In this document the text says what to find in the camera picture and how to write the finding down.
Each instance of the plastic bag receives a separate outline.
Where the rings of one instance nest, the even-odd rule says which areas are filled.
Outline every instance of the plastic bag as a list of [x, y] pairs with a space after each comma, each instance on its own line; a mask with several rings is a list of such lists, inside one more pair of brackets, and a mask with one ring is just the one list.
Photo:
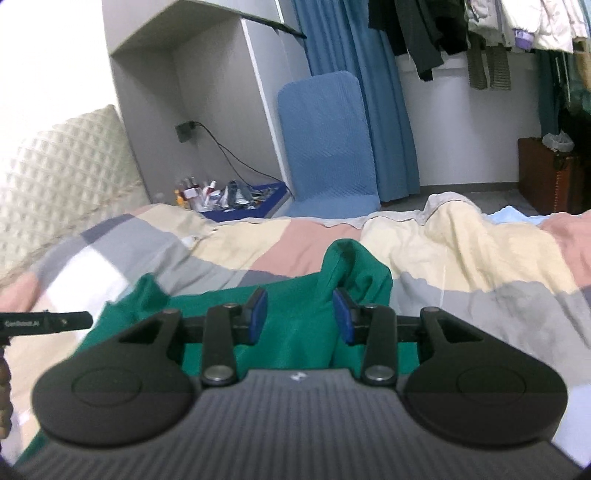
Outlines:
[[545, 134], [542, 143], [552, 151], [568, 153], [573, 151], [574, 142], [567, 133], [562, 130], [558, 135]]

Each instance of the metal pivot screw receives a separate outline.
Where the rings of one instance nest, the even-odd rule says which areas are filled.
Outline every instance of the metal pivot screw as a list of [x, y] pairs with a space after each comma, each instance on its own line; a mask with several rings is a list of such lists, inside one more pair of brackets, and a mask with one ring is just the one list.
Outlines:
[[203, 376], [210, 382], [225, 382], [234, 375], [234, 370], [227, 365], [212, 365], [207, 367]]
[[365, 376], [372, 382], [387, 382], [394, 376], [394, 370], [386, 365], [372, 365], [365, 369]]

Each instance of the power cord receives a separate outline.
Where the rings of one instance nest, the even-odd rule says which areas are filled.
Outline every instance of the power cord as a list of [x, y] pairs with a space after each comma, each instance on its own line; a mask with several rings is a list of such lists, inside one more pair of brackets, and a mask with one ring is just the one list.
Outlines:
[[[215, 137], [215, 135], [213, 135], [213, 133], [211, 132], [211, 130], [209, 128], [207, 128], [205, 125], [203, 125], [201, 122], [197, 122], [195, 120], [191, 120], [189, 122], [191, 129], [195, 128], [195, 127], [201, 127], [203, 128], [208, 134], [209, 136], [212, 138], [212, 140], [216, 143], [217, 147], [220, 149], [220, 151], [222, 152], [224, 158], [226, 158], [226, 161], [228, 162], [228, 165], [230, 165], [230, 167], [232, 168], [232, 170], [234, 171], [234, 173], [236, 173], [236, 175], [238, 176], [239, 179], [241, 179], [244, 183], [246, 183], [246, 185], [248, 185], [251, 188], [254, 188], [250, 183], [248, 183], [239, 173], [238, 170], [236, 169], [236, 167], [234, 167], [234, 165], [232, 164], [232, 162], [230, 161], [230, 158], [228, 157], [228, 154], [226, 152], [228, 152], [231, 156], [233, 156], [236, 161], [242, 165], [244, 165], [246, 168], [249, 168], [250, 170], [258, 173], [259, 175], [263, 175], [264, 177], [267, 177], [269, 179], [273, 179], [275, 181], [281, 182], [283, 183], [280, 179], [274, 177], [273, 175], [269, 175], [267, 173], [263, 173], [253, 167], [251, 167], [249, 164], [244, 163], [242, 160], [240, 160], [240, 158], [238, 158], [233, 152], [232, 150], [230, 150], [228, 147], [226, 147], [225, 145], [222, 145], [219, 141], [217, 141], [217, 138]], [[291, 192], [290, 188], [285, 185], [285, 188], [287, 189], [287, 191], [290, 193], [290, 195], [293, 197], [294, 194]]]

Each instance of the white wall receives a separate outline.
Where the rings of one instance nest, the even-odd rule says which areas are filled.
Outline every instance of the white wall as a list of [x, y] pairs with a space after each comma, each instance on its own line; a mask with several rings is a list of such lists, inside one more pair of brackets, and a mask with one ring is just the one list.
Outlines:
[[421, 185], [518, 180], [517, 139], [540, 135], [532, 54], [509, 54], [509, 92], [470, 88], [463, 54], [435, 69], [432, 82], [418, 78], [408, 56], [397, 63]]
[[116, 101], [100, 0], [0, 3], [0, 157], [31, 133]]

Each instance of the green towel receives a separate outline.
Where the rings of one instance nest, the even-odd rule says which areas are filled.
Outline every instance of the green towel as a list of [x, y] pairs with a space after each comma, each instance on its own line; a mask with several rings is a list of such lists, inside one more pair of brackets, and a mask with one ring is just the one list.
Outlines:
[[[392, 290], [390, 270], [377, 261], [361, 244], [337, 240], [326, 251], [318, 273], [264, 286], [269, 295], [267, 321], [255, 346], [235, 347], [238, 373], [251, 368], [350, 368], [359, 374], [362, 345], [349, 347], [339, 337], [332, 305], [332, 293], [344, 287], [360, 304], [388, 305]], [[78, 351], [87, 349], [129, 328], [165, 308], [180, 309], [183, 316], [203, 315], [214, 305], [244, 303], [256, 287], [210, 291], [197, 296], [169, 297], [151, 275], [145, 275], [135, 290], [121, 301], [108, 304], [96, 327], [86, 336]], [[418, 365], [413, 344], [399, 351], [401, 373]], [[201, 345], [187, 345], [183, 371], [200, 371]], [[39, 434], [21, 460], [43, 445]]]

